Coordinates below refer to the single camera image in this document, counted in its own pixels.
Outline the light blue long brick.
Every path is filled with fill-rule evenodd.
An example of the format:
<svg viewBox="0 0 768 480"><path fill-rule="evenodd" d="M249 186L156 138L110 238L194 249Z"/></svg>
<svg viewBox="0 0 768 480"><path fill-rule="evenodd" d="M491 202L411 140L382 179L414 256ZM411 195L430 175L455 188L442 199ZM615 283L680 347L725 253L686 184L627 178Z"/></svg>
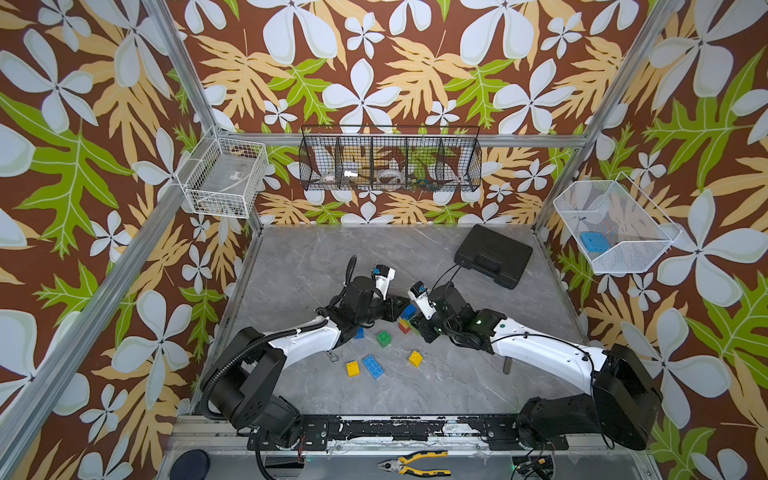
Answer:
<svg viewBox="0 0 768 480"><path fill-rule="evenodd" d="M384 375L384 369L373 355L367 355L362 359L366 370L374 379L379 379Z"/></svg>

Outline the dark blue long brick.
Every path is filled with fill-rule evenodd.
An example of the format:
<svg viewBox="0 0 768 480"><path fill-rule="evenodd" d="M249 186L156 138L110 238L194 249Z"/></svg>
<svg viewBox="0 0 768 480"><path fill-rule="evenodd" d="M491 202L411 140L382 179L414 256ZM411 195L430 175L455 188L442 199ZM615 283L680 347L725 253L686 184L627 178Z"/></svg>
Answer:
<svg viewBox="0 0 768 480"><path fill-rule="evenodd" d="M408 305L400 315L400 318L405 321L410 321L414 316L419 313L419 310L414 305Z"/></svg>

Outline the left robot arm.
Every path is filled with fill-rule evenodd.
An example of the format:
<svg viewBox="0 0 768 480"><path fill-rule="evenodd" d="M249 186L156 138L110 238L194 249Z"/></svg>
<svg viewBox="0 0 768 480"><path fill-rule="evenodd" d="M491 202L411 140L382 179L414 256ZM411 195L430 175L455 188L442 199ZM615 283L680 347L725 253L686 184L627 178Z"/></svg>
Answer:
<svg viewBox="0 0 768 480"><path fill-rule="evenodd" d="M335 350L378 320L396 321L409 305L406 297L389 293L393 268L379 264L369 276L355 277L356 262L350 258L341 291L310 322L267 334L246 327L235 335L200 383L198 406L205 418L237 430L253 428L281 448L299 441L301 413L274 394L283 370Z"/></svg>

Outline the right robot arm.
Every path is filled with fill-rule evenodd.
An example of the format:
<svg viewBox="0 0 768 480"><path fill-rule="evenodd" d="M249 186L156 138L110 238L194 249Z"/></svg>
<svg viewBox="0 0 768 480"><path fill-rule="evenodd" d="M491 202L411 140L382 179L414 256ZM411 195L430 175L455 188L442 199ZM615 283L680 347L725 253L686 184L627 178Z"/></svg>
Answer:
<svg viewBox="0 0 768 480"><path fill-rule="evenodd" d="M425 341L447 336L456 346L537 367L578 388L557 399L534 397L518 412L515 428L530 447L567 435L599 434L607 443L644 450L663 396L629 348L579 345L529 328L491 309L474 309L453 283L429 291L422 282L408 292L421 316Z"/></svg>

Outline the yellow square brick middle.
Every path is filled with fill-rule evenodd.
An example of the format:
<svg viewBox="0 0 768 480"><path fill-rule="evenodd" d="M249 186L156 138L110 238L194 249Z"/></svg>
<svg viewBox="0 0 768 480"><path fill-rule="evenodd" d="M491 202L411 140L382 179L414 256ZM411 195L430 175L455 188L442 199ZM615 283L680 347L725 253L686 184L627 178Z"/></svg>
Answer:
<svg viewBox="0 0 768 480"><path fill-rule="evenodd" d="M408 358L409 363L415 367L419 368L420 365L423 362L423 356L416 350L412 351Z"/></svg>

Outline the yellow square brick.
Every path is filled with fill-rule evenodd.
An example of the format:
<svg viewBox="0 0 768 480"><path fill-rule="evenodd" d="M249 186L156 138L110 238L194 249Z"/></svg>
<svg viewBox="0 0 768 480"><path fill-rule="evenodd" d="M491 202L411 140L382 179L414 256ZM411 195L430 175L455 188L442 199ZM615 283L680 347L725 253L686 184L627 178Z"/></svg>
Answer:
<svg viewBox="0 0 768 480"><path fill-rule="evenodd" d="M345 364L347 375L350 378L356 377L360 374L360 367L357 361L350 361Z"/></svg>
<svg viewBox="0 0 768 480"><path fill-rule="evenodd" d="M420 365L423 362L423 356L416 350L412 351L408 358L409 363L415 367L419 368Z"/></svg>

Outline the yellow square brick left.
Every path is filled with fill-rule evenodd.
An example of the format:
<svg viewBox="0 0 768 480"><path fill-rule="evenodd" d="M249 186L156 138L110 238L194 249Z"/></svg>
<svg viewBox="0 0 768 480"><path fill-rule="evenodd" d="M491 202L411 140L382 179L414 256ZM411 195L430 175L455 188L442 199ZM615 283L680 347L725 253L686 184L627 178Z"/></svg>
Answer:
<svg viewBox="0 0 768 480"><path fill-rule="evenodd" d="M350 378L356 377L360 374L360 367L357 361L350 361L345 364L347 375Z"/></svg>

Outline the black plastic tool case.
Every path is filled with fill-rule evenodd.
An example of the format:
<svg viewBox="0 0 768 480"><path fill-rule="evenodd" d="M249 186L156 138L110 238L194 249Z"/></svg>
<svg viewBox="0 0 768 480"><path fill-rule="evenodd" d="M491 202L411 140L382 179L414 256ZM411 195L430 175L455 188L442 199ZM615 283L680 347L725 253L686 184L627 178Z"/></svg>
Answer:
<svg viewBox="0 0 768 480"><path fill-rule="evenodd" d="M531 246L474 225L456 251L454 262L512 290L521 281L532 254Z"/></svg>

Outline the blue object in basket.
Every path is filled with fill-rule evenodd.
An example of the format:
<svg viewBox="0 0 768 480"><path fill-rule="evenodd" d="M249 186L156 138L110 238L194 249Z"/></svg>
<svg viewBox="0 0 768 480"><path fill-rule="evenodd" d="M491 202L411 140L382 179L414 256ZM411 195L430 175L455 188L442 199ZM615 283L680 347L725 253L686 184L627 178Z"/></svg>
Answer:
<svg viewBox="0 0 768 480"><path fill-rule="evenodd" d="M603 254L612 248L611 242L600 232L583 232L580 239L588 253Z"/></svg>

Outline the small electronics board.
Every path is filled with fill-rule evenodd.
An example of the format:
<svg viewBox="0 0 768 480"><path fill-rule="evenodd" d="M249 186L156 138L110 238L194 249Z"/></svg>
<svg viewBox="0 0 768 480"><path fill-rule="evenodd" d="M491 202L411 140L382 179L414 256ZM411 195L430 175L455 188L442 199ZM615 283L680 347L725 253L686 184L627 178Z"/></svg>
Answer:
<svg viewBox="0 0 768 480"><path fill-rule="evenodd" d="M511 480L551 480L554 476L554 461L551 456L538 457L516 464Z"/></svg>

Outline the black round disc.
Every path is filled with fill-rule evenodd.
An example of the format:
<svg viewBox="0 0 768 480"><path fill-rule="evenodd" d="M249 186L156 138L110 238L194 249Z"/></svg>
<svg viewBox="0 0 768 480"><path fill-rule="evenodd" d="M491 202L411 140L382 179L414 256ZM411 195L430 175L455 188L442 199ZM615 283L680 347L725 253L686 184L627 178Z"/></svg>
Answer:
<svg viewBox="0 0 768 480"><path fill-rule="evenodd" d="M172 464L170 480L205 480L211 468L211 459L201 449L181 454Z"/></svg>

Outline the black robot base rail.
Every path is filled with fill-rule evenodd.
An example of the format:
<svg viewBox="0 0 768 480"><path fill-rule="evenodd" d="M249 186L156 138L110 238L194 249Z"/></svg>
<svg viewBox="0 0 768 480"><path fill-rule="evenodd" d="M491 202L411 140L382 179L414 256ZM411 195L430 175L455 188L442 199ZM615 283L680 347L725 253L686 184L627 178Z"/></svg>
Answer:
<svg viewBox="0 0 768 480"><path fill-rule="evenodd" d="M261 451L326 452L353 442L376 445L435 445L473 440L490 451L532 448L536 444L520 433L514 414L463 415L305 415L282 437L262 438L252 432L247 448Z"/></svg>

